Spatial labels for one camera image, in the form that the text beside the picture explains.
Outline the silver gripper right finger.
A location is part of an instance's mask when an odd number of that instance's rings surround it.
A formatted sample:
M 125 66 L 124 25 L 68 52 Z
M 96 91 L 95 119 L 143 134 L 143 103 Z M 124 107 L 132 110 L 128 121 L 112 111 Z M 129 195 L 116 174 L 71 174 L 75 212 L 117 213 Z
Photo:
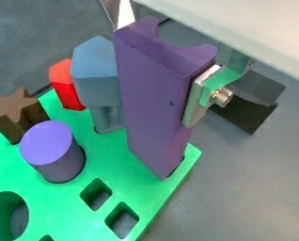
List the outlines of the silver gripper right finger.
M 226 86 L 243 77 L 252 62 L 250 56 L 224 44 L 219 45 L 216 63 L 192 81 L 182 118 L 188 128 L 203 118 L 210 106 L 227 106 L 234 92 Z

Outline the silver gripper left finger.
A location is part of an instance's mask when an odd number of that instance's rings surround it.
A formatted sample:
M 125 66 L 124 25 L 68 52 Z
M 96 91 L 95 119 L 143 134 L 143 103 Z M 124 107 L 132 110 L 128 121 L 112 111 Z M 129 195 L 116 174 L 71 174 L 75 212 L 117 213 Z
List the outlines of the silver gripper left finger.
M 131 0 L 100 0 L 113 30 L 123 28 L 135 20 Z

